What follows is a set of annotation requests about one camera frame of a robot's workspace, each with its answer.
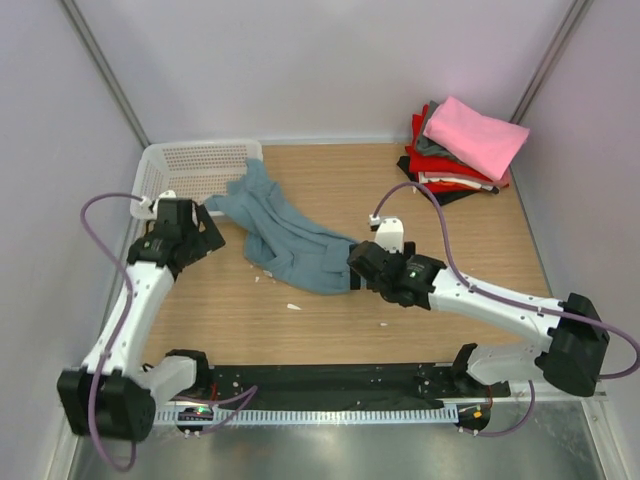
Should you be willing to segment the blue-grey t shirt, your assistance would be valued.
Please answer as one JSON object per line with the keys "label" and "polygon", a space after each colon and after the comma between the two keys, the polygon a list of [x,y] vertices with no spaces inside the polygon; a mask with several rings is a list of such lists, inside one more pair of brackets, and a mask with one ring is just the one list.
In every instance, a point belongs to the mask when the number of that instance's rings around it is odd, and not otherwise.
{"label": "blue-grey t shirt", "polygon": [[244,256],[292,287],[320,295],[351,292],[348,249],[357,241],[323,227],[297,210],[271,180],[265,165],[246,161],[244,176],[225,195],[204,201],[247,231]]}

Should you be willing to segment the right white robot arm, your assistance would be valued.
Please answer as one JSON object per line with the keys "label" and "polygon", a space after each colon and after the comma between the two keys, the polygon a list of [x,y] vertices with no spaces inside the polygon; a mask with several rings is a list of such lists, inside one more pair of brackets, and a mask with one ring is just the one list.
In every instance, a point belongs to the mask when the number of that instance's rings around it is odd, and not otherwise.
{"label": "right white robot arm", "polygon": [[347,263],[389,303],[467,316],[521,338],[513,345],[463,346],[450,372],[459,394],[472,396],[504,381],[544,379],[570,395],[594,395],[610,336],[587,297],[521,294],[458,277],[441,260],[389,252],[370,241],[352,248]]}

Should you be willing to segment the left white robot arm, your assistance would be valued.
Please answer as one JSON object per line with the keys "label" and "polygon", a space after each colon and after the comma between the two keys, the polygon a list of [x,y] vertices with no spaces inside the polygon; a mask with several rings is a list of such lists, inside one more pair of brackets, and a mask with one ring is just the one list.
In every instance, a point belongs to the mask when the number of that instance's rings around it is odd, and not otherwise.
{"label": "left white robot arm", "polygon": [[191,199],[166,194],[152,211],[152,229],[131,244],[119,268],[124,283],[98,341],[80,366],[63,370],[57,381],[78,436],[139,443],[148,437],[158,407],[182,393],[202,399],[212,387],[201,351],[171,350],[150,370],[142,366],[142,353],[178,276],[225,240],[206,207]]}

